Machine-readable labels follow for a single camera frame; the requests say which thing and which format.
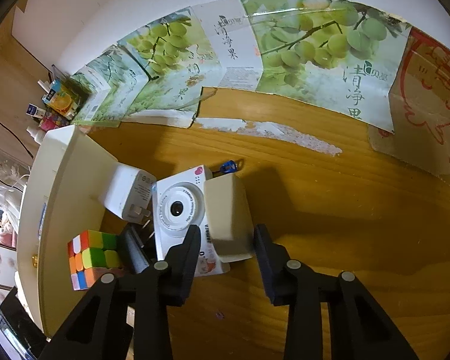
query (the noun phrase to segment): black electronic device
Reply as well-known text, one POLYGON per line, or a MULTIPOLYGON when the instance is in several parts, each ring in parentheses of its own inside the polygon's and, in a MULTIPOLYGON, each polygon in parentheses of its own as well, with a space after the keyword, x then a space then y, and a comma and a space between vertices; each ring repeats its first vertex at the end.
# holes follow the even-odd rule
POLYGON ((314 272, 255 227, 254 247, 265 293, 274 306, 289 305, 285 360, 322 360, 322 314, 328 304, 332 360, 419 360, 387 313, 351 272, 314 272))
POLYGON ((24 360, 36 360, 47 344, 47 337, 18 300, 17 287, 0 304, 0 330, 24 360))
POLYGON ((164 261, 139 274, 105 274, 86 292, 46 345, 40 360, 122 360, 132 335, 136 359, 172 359, 167 306, 181 306, 190 288, 200 251, 200 229, 191 225, 164 261), (126 323, 135 309, 135 327, 126 323))
POLYGON ((127 223, 118 236, 118 255, 132 274, 141 273, 157 261, 154 233, 150 231, 143 233, 142 225, 127 223))

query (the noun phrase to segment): green cube sticker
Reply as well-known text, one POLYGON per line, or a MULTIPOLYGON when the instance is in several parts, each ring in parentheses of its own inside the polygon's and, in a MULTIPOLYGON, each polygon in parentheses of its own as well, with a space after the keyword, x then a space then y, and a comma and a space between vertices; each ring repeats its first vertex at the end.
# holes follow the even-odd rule
POLYGON ((102 233, 103 238, 103 249, 106 251, 114 251, 116 250, 116 235, 102 233))
POLYGON ((107 261, 103 250, 96 247, 89 247, 82 252, 83 267, 89 269, 92 267, 106 268, 107 261))
POLYGON ((104 254, 107 268, 120 268, 120 258, 116 251, 105 250, 104 254))

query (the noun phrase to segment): grape picture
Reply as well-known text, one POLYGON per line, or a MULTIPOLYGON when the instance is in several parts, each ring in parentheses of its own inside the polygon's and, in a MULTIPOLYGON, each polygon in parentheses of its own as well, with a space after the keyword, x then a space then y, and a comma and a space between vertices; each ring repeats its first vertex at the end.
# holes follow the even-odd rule
POLYGON ((308 92, 307 71, 373 60, 380 42, 402 32, 398 20, 343 0, 241 1, 262 56, 257 91, 299 100, 308 92))
POLYGON ((142 67, 117 46, 108 48, 71 78, 91 95, 74 123, 106 127, 118 126, 148 82, 142 67))
POLYGON ((194 115, 202 87, 216 85, 220 79, 220 62, 190 8, 139 28, 118 44, 130 52, 149 79, 127 111, 133 120, 140 121, 147 110, 156 109, 194 115))
POLYGON ((188 127, 209 86, 282 95, 392 131, 388 92, 409 29, 345 0, 186 7, 128 34, 72 76, 91 93, 76 121, 188 127))

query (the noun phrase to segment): green grapes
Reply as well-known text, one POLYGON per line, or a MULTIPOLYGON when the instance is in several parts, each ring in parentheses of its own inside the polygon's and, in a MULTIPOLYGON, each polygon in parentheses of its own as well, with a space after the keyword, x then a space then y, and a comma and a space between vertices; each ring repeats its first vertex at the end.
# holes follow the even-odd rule
POLYGON ((280 53, 284 64, 291 68, 296 68, 300 65, 300 57, 293 50, 285 50, 280 53))
POLYGON ((387 37, 387 28, 373 17, 364 20, 361 27, 363 33, 370 39, 382 41, 387 37))
POLYGON ((155 55, 154 61, 159 64, 162 68, 164 68, 167 64, 165 62, 165 59, 161 55, 155 55))
POLYGON ((153 26, 150 30, 150 34, 155 37, 163 37, 168 35, 167 28, 163 24, 157 24, 156 26, 153 26))
POLYGON ((313 28, 313 20, 309 15, 300 15, 300 30, 310 31, 313 28))
POLYGON ((176 59, 174 59, 174 58, 172 58, 172 57, 170 57, 170 56, 168 56, 168 55, 164 55, 164 56, 163 56, 163 60, 165 61, 165 63, 166 63, 168 66, 172 66, 172 65, 175 63, 175 61, 176 61, 176 59))
POLYGON ((279 66, 282 66, 283 63, 281 55, 277 52, 266 55, 264 58, 264 62, 271 68, 277 68, 279 66))
POLYGON ((140 44, 140 38, 137 36, 135 38, 129 39, 127 42, 128 44, 131 44, 133 47, 137 48, 140 44))
POLYGON ((179 49, 176 48, 171 43, 165 43, 165 46, 163 46, 163 49, 165 50, 165 53, 170 57, 178 57, 179 56, 179 49))
POLYGON ((296 74, 288 73, 283 78, 283 81, 285 82, 285 84, 288 84, 288 85, 294 87, 295 85, 298 84, 299 78, 296 76, 296 74))
POLYGON ((183 39, 182 37, 177 36, 177 35, 171 35, 168 38, 168 42, 177 48, 182 48, 182 47, 187 46, 187 42, 185 41, 185 39, 183 39))
POLYGON ((333 1, 329 9, 331 18, 343 26, 353 26, 359 19, 355 7, 348 1, 333 1))
POLYGON ((345 58, 349 49, 350 45, 346 35, 335 34, 328 40, 327 51, 336 58, 345 58))
POLYGON ((163 68, 159 64, 155 62, 150 62, 149 66, 157 73, 163 73, 163 68))
POLYGON ((258 8, 260 8, 260 5, 253 0, 248 0, 245 4, 243 4, 243 6, 248 15, 253 15, 258 11, 258 8))
POLYGON ((135 45, 133 45, 133 47, 135 47, 139 52, 146 52, 146 51, 150 51, 151 47, 148 47, 148 44, 143 44, 143 42, 146 42, 146 40, 141 40, 138 41, 135 45))
POLYGON ((359 51, 359 50, 355 50, 354 48, 351 48, 350 54, 353 55, 355 58, 365 61, 366 59, 369 59, 372 56, 372 51, 371 51, 371 49, 366 49, 365 51, 359 51))
POLYGON ((150 59, 152 57, 151 52, 139 52, 139 54, 143 59, 150 59))
POLYGON ((315 51, 314 61, 322 67, 328 68, 332 63, 332 56, 324 48, 318 48, 315 51))
POLYGON ((281 43, 288 43, 288 41, 295 38, 295 35, 291 35, 286 30, 280 27, 275 27, 270 31, 270 36, 281 43))
POLYGON ((298 42, 293 48, 302 61, 311 61, 315 57, 315 46, 306 40, 298 42))
POLYGON ((164 53, 164 47, 157 45, 155 47, 155 54, 163 54, 164 53))
POLYGON ((277 21, 277 27, 280 27, 280 28, 287 28, 287 27, 289 27, 289 28, 299 28, 299 22, 293 16, 285 16, 285 17, 281 17, 277 21))
POLYGON ((288 66, 287 64, 283 64, 283 69, 285 71, 287 71, 288 73, 298 73, 300 70, 300 66, 291 67, 291 66, 288 66))
POLYGON ((260 44, 264 50, 271 50, 278 46, 281 46, 283 43, 273 38, 270 32, 267 32, 263 35, 260 44))
POLYGON ((143 50, 150 50, 154 46, 152 42, 149 42, 148 40, 142 40, 140 42, 140 45, 142 46, 143 50))
POLYGON ((176 36, 184 36, 187 33, 187 29, 185 28, 185 26, 182 23, 170 23, 168 25, 169 29, 170 29, 170 33, 172 35, 176 35, 176 36))
POLYGON ((338 29, 338 26, 336 24, 333 24, 314 32, 311 37, 318 44, 321 44, 329 40, 332 35, 339 33, 340 30, 338 29))
POLYGON ((370 49, 370 38, 359 30, 352 30, 346 35, 347 42, 355 50, 364 52, 370 49))
POLYGON ((370 41, 370 49, 372 51, 372 54, 375 54, 377 52, 379 45, 380 45, 380 42, 378 40, 370 41))

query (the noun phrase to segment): red cartoon drawing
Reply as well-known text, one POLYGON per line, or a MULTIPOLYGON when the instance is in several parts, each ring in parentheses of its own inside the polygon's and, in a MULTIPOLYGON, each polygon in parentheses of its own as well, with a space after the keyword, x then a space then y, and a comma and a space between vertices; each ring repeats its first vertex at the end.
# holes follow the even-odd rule
POLYGON ((416 41, 404 57, 400 74, 405 118, 427 128, 443 145, 443 129, 450 126, 450 50, 415 28, 410 34, 416 41), (423 89, 430 94, 416 98, 423 89))
POLYGON ((392 135, 391 132, 388 132, 386 130, 382 130, 381 128, 378 129, 378 133, 384 138, 388 138, 388 137, 390 137, 390 135, 392 135))

